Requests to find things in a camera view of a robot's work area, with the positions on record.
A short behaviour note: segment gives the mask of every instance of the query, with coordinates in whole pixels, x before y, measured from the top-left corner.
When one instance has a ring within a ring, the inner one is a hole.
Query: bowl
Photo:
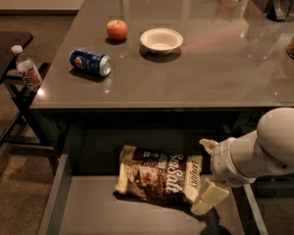
[[[169,28],[153,28],[140,36],[140,42],[154,54],[167,55],[182,44],[183,37]]]

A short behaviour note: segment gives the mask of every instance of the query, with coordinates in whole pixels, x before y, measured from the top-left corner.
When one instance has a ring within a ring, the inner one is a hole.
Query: brown floor
[[[37,62],[51,63],[74,17],[0,16],[0,30],[30,31],[34,40],[26,52]],[[17,109],[0,86],[0,135]],[[11,155],[11,146],[0,150],[0,234],[36,234],[53,182],[46,158]],[[272,235],[294,234],[294,198],[258,199]]]

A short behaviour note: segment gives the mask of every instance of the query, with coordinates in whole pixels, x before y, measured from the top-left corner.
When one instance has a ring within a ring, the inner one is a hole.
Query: open drawer
[[[184,203],[157,206],[114,194],[123,144],[192,154],[201,152],[201,137],[214,135],[213,129],[72,126],[39,234],[244,234],[232,193],[203,216],[192,215]],[[207,176],[204,168],[201,177]]]

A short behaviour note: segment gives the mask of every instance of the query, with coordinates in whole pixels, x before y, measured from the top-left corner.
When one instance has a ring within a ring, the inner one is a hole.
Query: blue can
[[[107,76],[111,72],[111,60],[109,56],[83,49],[77,49],[71,52],[70,63],[79,70],[85,70],[99,76]]]

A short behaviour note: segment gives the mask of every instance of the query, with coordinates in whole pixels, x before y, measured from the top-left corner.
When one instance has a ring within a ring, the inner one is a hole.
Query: brown snack bag
[[[120,154],[120,194],[148,202],[185,200],[200,192],[202,156],[173,155],[124,145]]]

